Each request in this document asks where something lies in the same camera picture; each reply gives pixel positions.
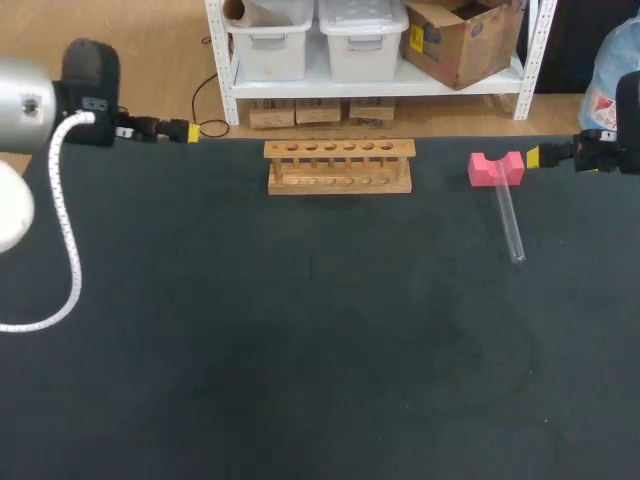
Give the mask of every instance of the black cable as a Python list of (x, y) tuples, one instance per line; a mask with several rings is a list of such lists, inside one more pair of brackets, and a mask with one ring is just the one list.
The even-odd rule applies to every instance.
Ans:
[[(211, 37), (204, 37), (202, 40), (200, 40), (200, 43), (202, 45), (208, 45), (209, 43), (211, 43)], [(198, 93), (200, 93), (200, 90), (202, 90), (204, 88), (204, 86), (211, 82), (212, 80), (214, 80), (216, 77), (218, 76), (217, 73), (211, 75), (209, 78), (207, 78), (204, 82), (202, 82), (198, 88), (196, 88), (196, 91), (193, 92), (193, 96), (191, 97), (191, 116), (193, 118), (193, 123), (200, 125), (200, 134), (203, 137), (207, 137), (207, 138), (220, 138), (220, 137), (224, 137), (227, 133), (229, 133), (229, 124), (225, 121), (222, 120), (220, 118), (212, 118), (210, 120), (205, 120), (204, 122), (200, 122), (198, 123), (197, 119), (196, 119), (196, 97), (198, 96)], [(207, 133), (204, 133), (202, 131), (202, 127), (204, 125), (211, 125), (213, 123), (222, 123), (225, 126), (225, 130), (224, 132), (222, 132), (219, 135), (209, 135)]]

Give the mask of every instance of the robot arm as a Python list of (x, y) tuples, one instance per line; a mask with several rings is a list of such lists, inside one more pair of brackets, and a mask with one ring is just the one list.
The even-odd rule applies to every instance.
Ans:
[[(62, 78), (52, 81), (35, 63), (0, 56), (0, 152), (32, 154), (78, 111), (90, 124), (73, 127), (65, 142), (110, 147), (116, 137), (155, 142), (159, 135), (179, 143), (197, 142), (199, 127), (185, 120), (133, 117), (118, 109), (120, 61), (108, 45), (74, 41), (65, 52)], [(0, 161), (0, 253), (15, 245), (33, 220), (28, 187)]]

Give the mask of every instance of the small cardboard box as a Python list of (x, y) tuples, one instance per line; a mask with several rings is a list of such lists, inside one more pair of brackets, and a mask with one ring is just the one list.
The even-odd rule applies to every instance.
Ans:
[(527, 0), (411, 0), (402, 55), (454, 90), (507, 68)]
[(353, 98), (349, 107), (349, 118), (366, 120), (393, 120), (396, 100), (392, 97)]
[(251, 128), (293, 127), (295, 107), (293, 100), (256, 100), (249, 110)]
[(342, 105), (339, 98), (304, 98), (296, 100), (298, 123), (339, 122)]

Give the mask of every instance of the wooden test tube rack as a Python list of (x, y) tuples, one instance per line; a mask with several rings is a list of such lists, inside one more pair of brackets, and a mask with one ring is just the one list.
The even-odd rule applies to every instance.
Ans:
[(269, 141), (269, 195), (411, 193), (412, 139)]

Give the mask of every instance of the pink block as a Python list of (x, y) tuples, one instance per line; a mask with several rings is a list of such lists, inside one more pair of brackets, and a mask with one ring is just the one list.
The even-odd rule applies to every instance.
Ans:
[(502, 160), (487, 160), (484, 153), (472, 153), (469, 160), (469, 180), (472, 187), (517, 186), (524, 176), (520, 152), (509, 152)]

